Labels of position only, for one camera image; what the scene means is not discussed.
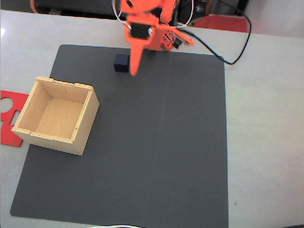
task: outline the red cutout shape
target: red cutout shape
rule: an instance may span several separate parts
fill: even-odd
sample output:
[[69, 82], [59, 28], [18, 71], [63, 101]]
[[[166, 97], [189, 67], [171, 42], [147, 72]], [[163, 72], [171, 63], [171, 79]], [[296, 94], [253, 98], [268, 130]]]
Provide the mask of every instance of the red cutout shape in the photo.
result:
[[13, 100], [12, 108], [6, 113], [1, 113], [1, 121], [4, 121], [1, 127], [1, 144], [20, 147], [22, 139], [11, 131], [14, 125], [10, 125], [16, 111], [21, 112], [28, 94], [15, 93], [1, 90], [1, 99], [10, 98]]

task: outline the orange robotic arm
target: orange robotic arm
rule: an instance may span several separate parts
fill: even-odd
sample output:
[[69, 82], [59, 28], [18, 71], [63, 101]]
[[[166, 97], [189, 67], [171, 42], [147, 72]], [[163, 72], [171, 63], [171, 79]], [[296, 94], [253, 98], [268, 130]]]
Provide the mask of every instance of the orange robotic arm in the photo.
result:
[[[176, 39], [194, 42], [175, 27], [169, 26], [177, 0], [121, 0], [121, 11], [127, 13], [126, 40], [131, 44], [130, 73], [137, 74], [144, 49], [170, 51]], [[158, 9], [159, 15], [153, 14]]]

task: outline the red object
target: red object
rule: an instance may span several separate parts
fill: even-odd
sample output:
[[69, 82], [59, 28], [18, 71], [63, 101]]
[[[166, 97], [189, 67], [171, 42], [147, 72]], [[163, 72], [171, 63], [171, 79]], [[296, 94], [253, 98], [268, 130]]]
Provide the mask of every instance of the red object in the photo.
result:
[[196, 22], [194, 27], [248, 32], [248, 22], [246, 18], [236, 16], [209, 15]]
[[4, 121], [1, 127], [1, 144], [20, 147], [22, 139], [11, 131], [14, 125], [10, 125], [16, 111], [21, 112], [28, 94], [14, 93], [1, 90], [1, 99], [10, 98], [13, 100], [12, 108], [6, 113], [1, 113], [1, 121]]
[[[194, 42], [178, 31], [176, 28], [169, 26], [172, 19], [176, 0], [121, 0], [121, 12], [127, 13], [127, 27], [125, 28], [126, 41], [131, 44], [130, 53], [130, 73], [137, 74], [144, 49], [160, 51], [170, 51], [174, 46], [176, 37], [190, 45]], [[160, 18], [153, 15], [151, 10], [160, 8]], [[147, 37], [139, 38], [132, 35], [133, 30], [147, 29]]]

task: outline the red plastic piece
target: red plastic piece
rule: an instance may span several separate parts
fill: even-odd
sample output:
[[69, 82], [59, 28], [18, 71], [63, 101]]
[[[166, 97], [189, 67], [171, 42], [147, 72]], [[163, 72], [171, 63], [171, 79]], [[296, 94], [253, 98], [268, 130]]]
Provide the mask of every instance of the red plastic piece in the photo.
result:
[[194, 27], [248, 32], [248, 22], [246, 18], [235, 16], [209, 15], [196, 22]]
[[21, 112], [28, 96], [28, 94], [1, 90], [1, 100], [3, 98], [10, 98], [13, 100], [12, 108], [6, 113], [1, 113], [1, 121], [4, 121], [3, 126], [1, 127], [1, 144], [17, 147], [21, 146], [22, 139], [11, 131], [14, 125], [10, 125], [10, 123], [14, 117], [15, 112]]

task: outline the black cable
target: black cable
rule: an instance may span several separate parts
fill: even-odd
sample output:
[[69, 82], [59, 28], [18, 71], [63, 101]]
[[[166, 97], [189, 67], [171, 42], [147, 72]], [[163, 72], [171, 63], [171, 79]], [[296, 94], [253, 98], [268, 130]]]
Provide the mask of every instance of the black cable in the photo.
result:
[[289, 226], [289, 227], [283, 227], [283, 228], [304, 228], [304, 224], [302, 224], [302, 225], [294, 225], [294, 226]]
[[250, 35], [251, 35], [252, 24], [251, 24], [250, 19], [249, 19], [242, 11], [240, 11], [240, 10], [237, 9], [237, 8], [235, 8], [234, 6], [229, 5], [228, 3], [223, 2], [222, 0], [218, 0], [218, 1], [224, 3], [225, 5], [227, 5], [227, 6], [231, 7], [231, 8], [233, 8], [233, 9], [235, 9], [237, 12], [241, 13], [241, 14], [247, 19], [247, 21], [248, 21], [248, 23], [249, 23], [249, 33], [248, 33], [247, 40], [246, 40], [245, 45], [244, 45], [244, 47], [243, 47], [243, 49], [242, 49], [242, 51], [241, 51], [241, 54], [239, 54], [239, 56], [237, 57], [236, 60], [234, 60], [233, 62], [228, 62], [228, 61], [226, 61], [222, 56], [219, 56], [214, 50], [212, 50], [212, 48], [210, 48], [210, 47], [209, 47], [201, 38], [199, 38], [197, 35], [195, 35], [195, 33], [191, 32], [191, 31], [189, 31], [189, 30], [185, 30], [185, 29], [183, 29], [183, 28], [182, 28], [182, 29], [179, 28], [178, 30], [181, 31], [181, 32], [187, 33], [187, 34], [190, 35], [190, 36], [195, 37], [195, 38], [196, 38], [200, 43], [202, 43], [209, 51], [211, 51], [217, 58], [219, 58], [220, 60], [222, 60], [223, 62], [225, 62], [225, 63], [227, 63], [227, 64], [229, 64], [229, 65], [233, 65], [233, 64], [235, 64], [235, 63], [241, 58], [242, 54], [243, 54], [244, 51], [245, 51], [245, 48], [246, 48], [246, 46], [247, 46], [247, 43], [248, 43], [249, 38], [250, 38]]

